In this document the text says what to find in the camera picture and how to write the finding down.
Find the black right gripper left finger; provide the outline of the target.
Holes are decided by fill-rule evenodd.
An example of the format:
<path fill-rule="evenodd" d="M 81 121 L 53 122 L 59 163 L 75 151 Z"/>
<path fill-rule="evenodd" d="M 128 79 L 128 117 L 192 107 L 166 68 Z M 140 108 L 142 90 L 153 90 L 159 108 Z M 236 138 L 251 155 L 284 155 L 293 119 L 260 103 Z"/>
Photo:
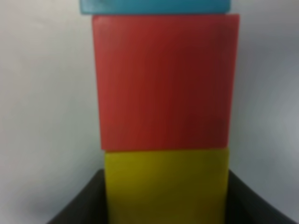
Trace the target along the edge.
<path fill-rule="evenodd" d="M 100 169 L 82 191 L 60 211 L 50 224 L 107 224 L 104 170 Z"/>

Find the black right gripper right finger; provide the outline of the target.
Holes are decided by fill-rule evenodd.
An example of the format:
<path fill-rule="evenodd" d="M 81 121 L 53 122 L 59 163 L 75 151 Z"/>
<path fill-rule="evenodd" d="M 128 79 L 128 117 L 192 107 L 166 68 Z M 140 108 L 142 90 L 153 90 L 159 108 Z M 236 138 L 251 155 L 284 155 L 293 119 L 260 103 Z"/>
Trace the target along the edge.
<path fill-rule="evenodd" d="M 232 171 L 228 177 L 226 224 L 295 224 L 267 203 Z"/>

